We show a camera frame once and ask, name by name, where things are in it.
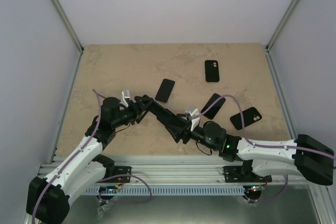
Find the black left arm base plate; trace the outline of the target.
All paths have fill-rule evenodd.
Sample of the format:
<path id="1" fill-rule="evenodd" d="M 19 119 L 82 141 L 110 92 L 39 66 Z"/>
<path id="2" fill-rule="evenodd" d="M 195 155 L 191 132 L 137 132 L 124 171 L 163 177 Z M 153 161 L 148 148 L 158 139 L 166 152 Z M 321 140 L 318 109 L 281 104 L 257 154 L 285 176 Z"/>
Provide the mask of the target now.
<path id="1" fill-rule="evenodd" d="M 126 176 L 126 174 L 131 174 L 131 172 L 131 166 L 114 166 L 112 168 L 106 168 L 106 173 L 99 183 L 129 183 L 131 178 Z"/>

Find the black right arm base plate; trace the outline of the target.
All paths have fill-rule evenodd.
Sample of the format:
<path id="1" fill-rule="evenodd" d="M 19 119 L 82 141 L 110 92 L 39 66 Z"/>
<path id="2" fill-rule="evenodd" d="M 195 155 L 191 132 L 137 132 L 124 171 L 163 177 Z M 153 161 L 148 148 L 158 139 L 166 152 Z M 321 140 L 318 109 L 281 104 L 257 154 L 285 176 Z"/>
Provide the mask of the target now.
<path id="1" fill-rule="evenodd" d="M 241 166 L 224 166 L 222 170 L 225 182 L 227 183 L 270 183 L 272 177 L 261 177 L 253 172 L 242 172 Z"/>

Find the black phone case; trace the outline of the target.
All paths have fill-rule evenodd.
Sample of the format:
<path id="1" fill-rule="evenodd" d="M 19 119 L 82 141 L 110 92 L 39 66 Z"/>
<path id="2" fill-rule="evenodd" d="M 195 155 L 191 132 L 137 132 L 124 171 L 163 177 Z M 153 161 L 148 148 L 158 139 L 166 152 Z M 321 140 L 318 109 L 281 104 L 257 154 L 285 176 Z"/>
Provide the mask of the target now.
<path id="1" fill-rule="evenodd" d="M 255 107 L 250 107 L 242 111 L 244 118 L 244 126 L 248 127 L 258 121 L 260 121 L 263 117 L 260 112 Z M 236 130 L 242 130 L 242 117 L 240 113 L 237 113 L 230 117 L 230 121 Z"/>
<path id="2" fill-rule="evenodd" d="M 149 109 L 149 111 L 156 116 L 156 119 L 164 125 L 167 130 L 168 126 L 177 126 L 177 127 L 186 127 L 189 128 L 189 140 L 190 137 L 190 129 L 191 122 L 184 118 L 178 118 L 175 114 L 173 114 L 170 110 L 165 109 L 161 105 L 157 108 Z"/>
<path id="3" fill-rule="evenodd" d="M 209 83 L 219 82 L 219 65 L 217 60 L 205 60 L 205 80 Z"/>

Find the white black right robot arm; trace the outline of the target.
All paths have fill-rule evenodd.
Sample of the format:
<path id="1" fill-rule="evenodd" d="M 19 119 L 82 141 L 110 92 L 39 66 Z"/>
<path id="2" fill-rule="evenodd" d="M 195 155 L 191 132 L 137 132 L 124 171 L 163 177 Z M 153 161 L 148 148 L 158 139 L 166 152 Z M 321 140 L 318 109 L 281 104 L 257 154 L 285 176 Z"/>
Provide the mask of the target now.
<path id="1" fill-rule="evenodd" d="M 227 134 L 213 121 L 200 127 L 176 115 L 165 127 L 175 142 L 194 140 L 228 162 L 243 161 L 241 176 L 248 182 L 259 176 L 295 175 L 318 185 L 333 184 L 334 151 L 308 135 L 279 142 L 248 140 Z"/>

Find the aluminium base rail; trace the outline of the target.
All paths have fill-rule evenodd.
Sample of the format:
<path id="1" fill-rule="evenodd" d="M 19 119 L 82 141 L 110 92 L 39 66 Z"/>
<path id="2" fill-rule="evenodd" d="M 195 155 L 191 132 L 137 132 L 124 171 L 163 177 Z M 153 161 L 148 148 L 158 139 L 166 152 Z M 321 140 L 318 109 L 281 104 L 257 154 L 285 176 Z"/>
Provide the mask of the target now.
<path id="1" fill-rule="evenodd" d="M 131 166 L 131 174 L 148 185 L 224 185 L 224 166 L 242 162 L 227 162 L 217 156 L 112 156 L 117 166 Z"/>

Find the aluminium frame post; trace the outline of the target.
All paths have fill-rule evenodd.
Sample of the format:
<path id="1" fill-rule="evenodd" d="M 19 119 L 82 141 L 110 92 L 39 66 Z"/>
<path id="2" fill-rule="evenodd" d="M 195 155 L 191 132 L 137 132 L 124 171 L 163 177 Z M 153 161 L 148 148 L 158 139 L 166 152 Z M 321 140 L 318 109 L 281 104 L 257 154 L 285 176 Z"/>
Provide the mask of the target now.
<path id="1" fill-rule="evenodd" d="M 63 22 L 67 32 L 69 33 L 72 41 L 74 42 L 74 44 L 76 45 L 78 51 L 80 53 L 83 53 L 83 45 L 81 44 L 69 18 L 67 17 L 61 3 L 59 0 L 50 0 L 52 5 L 54 6 L 57 14 L 59 15 L 61 21 Z"/>
<path id="2" fill-rule="evenodd" d="M 268 44 L 265 46 L 266 52 L 270 53 L 272 47 L 276 43 L 277 39 L 279 38 L 280 34 L 282 33 L 283 29 L 285 28 L 286 24 L 288 23 L 290 17 L 294 13 L 295 9 L 297 8 L 299 2 L 301 0 L 291 0 L 288 8 L 286 9 L 284 15 L 282 16 L 278 26 L 276 27 L 273 35 L 271 36 Z"/>

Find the aluminium frame post right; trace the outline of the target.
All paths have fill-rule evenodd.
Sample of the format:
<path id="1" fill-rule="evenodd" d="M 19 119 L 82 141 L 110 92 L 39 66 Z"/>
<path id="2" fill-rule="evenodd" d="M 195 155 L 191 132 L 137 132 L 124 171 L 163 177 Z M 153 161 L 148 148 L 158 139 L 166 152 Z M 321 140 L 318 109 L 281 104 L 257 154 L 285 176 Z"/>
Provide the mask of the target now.
<path id="1" fill-rule="evenodd" d="M 288 23 L 290 17 L 294 13 L 295 9 L 297 8 L 299 2 L 301 0 L 291 0 L 288 8 L 286 9 L 284 15 L 282 16 L 278 26 L 276 27 L 273 35 L 271 36 L 268 44 L 265 46 L 266 52 L 270 53 L 272 47 L 276 43 L 277 39 L 279 38 L 280 34 L 282 33 L 283 29 L 285 28 L 286 24 Z"/>

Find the aluminium side rail right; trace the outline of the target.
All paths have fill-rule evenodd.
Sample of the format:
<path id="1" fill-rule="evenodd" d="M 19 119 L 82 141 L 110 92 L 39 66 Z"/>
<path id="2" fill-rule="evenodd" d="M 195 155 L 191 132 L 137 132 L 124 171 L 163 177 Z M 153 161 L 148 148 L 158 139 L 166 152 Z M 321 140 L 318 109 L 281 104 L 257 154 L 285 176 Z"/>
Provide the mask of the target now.
<path id="1" fill-rule="evenodd" d="M 292 113 L 291 113 L 289 103 L 286 98 L 284 87 L 281 82 L 280 73 L 277 69 L 274 57 L 267 46 L 264 47 L 264 51 L 265 51 L 265 57 L 267 60 L 268 68 L 270 70 L 270 74 L 271 74 L 271 77 L 272 77 L 272 80 L 273 80 L 273 83 L 276 89 L 280 108 L 284 116 L 288 134 L 292 139 L 296 139 L 298 136 L 298 132 L 296 129 L 296 125 L 295 125 Z"/>

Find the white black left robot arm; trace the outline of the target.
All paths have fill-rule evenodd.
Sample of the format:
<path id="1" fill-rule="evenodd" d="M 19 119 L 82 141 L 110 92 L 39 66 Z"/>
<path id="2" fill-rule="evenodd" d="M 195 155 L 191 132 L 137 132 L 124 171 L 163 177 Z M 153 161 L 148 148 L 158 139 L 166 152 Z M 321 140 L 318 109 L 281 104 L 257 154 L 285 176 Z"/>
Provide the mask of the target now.
<path id="1" fill-rule="evenodd" d="M 31 222 L 62 223 L 71 205 L 91 185 L 100 182 L 122 183 L 130 172 L 118 170 L 111 158 L 102 151 L 116 136 L 117 128 L 140 123 L 156 105 L 148 97 L 98 98 L 98 115 L 87 129 L 74 151 L 43 178 L 35 177 L 29 184 L 26 212 Z"/>

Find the aluminium frame post left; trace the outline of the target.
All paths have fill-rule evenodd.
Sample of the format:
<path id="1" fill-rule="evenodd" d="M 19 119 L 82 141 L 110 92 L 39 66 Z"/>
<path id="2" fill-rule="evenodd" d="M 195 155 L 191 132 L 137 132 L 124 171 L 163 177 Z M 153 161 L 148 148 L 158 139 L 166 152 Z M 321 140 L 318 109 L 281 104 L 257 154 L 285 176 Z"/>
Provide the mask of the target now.
<path id="1" fill-rule="evenodd" d="M 69 18 L 67 17 L 61 3 L 59 0 L 50 0 L 52 5 L 54 6 L 57 14 L 59 15 L 61 21 L 63 22 L 67 32 L 69 33 L 72 41 L 74 42 L 74 44 L 76 45 L 78 51 L 80 53 L 83 53 L 83 45 L 81 44 Z"/>

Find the white-edged black phone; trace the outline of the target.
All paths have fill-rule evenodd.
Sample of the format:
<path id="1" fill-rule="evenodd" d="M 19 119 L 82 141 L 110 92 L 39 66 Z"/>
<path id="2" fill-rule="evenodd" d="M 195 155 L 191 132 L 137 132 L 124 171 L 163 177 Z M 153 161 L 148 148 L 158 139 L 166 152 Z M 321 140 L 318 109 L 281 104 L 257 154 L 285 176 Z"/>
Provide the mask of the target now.
<path id="1" fill-rule="evenodd" d="M 174 85 L 175 81 L 170 79 L 163 79 L 155 96 L 155 100 L 162 103 L 167 103 L 174 88 Z"/>

